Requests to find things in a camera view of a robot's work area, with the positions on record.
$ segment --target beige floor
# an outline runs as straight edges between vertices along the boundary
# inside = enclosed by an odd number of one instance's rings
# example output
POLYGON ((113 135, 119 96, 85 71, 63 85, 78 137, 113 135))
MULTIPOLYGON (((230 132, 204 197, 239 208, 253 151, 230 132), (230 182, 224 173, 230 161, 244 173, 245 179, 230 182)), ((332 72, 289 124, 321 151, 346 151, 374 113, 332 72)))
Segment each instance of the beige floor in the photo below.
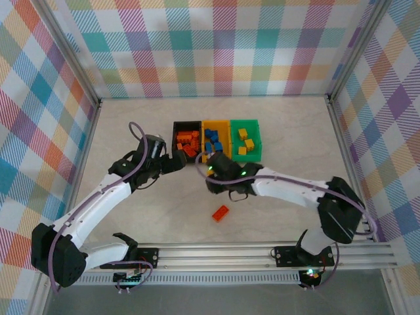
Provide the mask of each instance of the beige floor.
MULTIPOLYGON (((315 180, 347 177, 320 97, 106 100, 78 200, 97 186, 114 161, 137 147, 127 128, 129 121, 170 143, 174 121, 204 119, 258 119, 261 163, 273 170, 315 180)), ((293 241, 311 226, 319 226, 316 211, 286 201, 250 196, 232 203, 227 193, 213 195, 189 165, 120 203, 90 239, 124 232, 140 243, 293 241), (224 204, 230 212, 216 223, 211 215, 224 204)))

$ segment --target toy block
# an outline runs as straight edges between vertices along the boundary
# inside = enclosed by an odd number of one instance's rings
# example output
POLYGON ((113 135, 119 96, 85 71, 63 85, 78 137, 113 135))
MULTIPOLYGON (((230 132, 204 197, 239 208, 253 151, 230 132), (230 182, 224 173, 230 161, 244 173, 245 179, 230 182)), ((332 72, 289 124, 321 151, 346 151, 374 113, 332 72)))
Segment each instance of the toy block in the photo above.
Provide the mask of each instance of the toy block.
POLYGON ((245 129, 245 128, 238 129, 238 132, 239 132, 239 138, 241 140, 246 140, 248 138, 247 129, 245 129))
POLYGON ((219 137, 217 135, 213 135, 210 138, 210 142, 213 143, 213 144, 216 143, 216 142, 219 142, 219 137))
POLYGON ((192 136, 193 131, 179 131, 177 136, 192 136))
POLYGON ((182 149, 185 151, 187 156, 189 156, 190 158, 193 158, 194 156, 197 155, 197 153, 191 148, 191 146, 189 144, 186 144, 182 149))
POLYGON ((192 135, 189 136, 177 136, 177 140, 181 143, 189 143, 192 140, 192 135))
POLYGON ((213 213, 212 217, 216 220, 216 222, 220 222, 229 212, 229 208, 223 205, 219 208, 216 212, 213 213))
POLYGON ((247 148, 245 146, 240 146, 238 150, 238 154, 240 156, 246 156, 247 155, 247 148))
POLYGON ((215 151, 216 152, 223 152, 223 146, 220 142, 215 142, 215 151))
POLYGON ((245 146, 247 148, 247 152, 254 150, 254 147, 255 147, 252 139, 245 140, 245 146))
POLYGON ((200 150, 200 142, 198 141, 198 139, 191 140, 191 148, 193 148, 195 151, 200 150))
POLYGON ((210 129, 205 129, 205 130, 204 130, 204 136, 205 136, 206 138, 211 138, 211 137, 213 136, 213 132, 212 132, 212 130, 210 130, 210 129))
POLYGON ((213 148, 211 147, 211 143, 210 143, 210 142, 206 142, 206 143, 204 144, 204 146, 205 146, 205 151, 206 151, 207 153, 211 153, 211 152, 213 152, 213 148))

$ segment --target yellow bin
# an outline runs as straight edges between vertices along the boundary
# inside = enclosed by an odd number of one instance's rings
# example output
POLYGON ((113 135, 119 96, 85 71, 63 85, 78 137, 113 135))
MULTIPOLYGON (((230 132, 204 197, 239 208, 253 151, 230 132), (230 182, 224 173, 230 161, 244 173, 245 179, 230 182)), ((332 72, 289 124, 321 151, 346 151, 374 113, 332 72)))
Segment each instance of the yellow bin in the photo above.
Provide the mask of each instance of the yellow bin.
MULTIPOLYGON (((201 122, 201 151, 204 152, 205 143, 210 142, 204 136, 204 130, 217 130, 219 142, 222 143, 223 153, 232 159, 232 135, 230 134, 230 120, 203 120, 201 122)), ((203 163, 207 162, 207 156, 203 156, 203 163)))

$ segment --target plaid wallpaper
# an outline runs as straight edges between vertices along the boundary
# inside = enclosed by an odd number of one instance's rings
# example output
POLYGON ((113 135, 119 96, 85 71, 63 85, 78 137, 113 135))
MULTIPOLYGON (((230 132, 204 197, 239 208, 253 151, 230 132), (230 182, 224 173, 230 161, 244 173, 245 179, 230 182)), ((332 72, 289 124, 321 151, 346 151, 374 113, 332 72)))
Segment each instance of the plaid wallpaper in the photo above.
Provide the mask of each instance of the plaid wallpaper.
POLYGON ((379 238, 420 314, 420 0, 394 0, 336 103, 379 238))
POLYGON ((359 24, 357 25, 356 30, 353 33, 352 39, 348 42, 348 45, 346 47, 345 53, 341 57, 340 63, 335 69, 333 79, 329 82, 329 86, 326 94, 330 94, 332 90, 334 89, 335 83, 337 82, 337 79, 343 72, 343 68, 352 56, 354 46, 358 42, 360 35, 362 34, 362 30, 365 28, 367 22, 369 21, 369 18, 373 12, 373 9, 375 8, 375 5, 377 4, 378 0, 369 0, 369 4, 367 5, 363 17, 360 19, 359 24))
POLYGON ((367 1, 47 0, 112 98, 323 95, 367 1))
POLYGON ((63 214, 93 105, 29 0, 0 0, 0 315, 22 314, 32 229, 63 214))

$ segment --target black bin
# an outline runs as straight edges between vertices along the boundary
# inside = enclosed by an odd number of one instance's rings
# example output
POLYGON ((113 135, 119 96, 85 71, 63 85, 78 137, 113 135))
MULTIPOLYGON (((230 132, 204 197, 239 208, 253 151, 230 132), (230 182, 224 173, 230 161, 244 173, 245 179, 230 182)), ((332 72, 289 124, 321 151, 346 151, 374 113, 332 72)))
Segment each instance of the black bin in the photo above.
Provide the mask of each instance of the black bin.
MULTIPOLYGON (((173 134, 172 134, 172 152, 177 149, 177 133, 179 131, 198 131, 199 136, 199 153, 201 153, 201 122, 200 121, 174 121, 173 122, 173 134)), ((185 154, 186 162, 187 163, 194 163, 196 161, 196 157, 189 157, 185 154)))

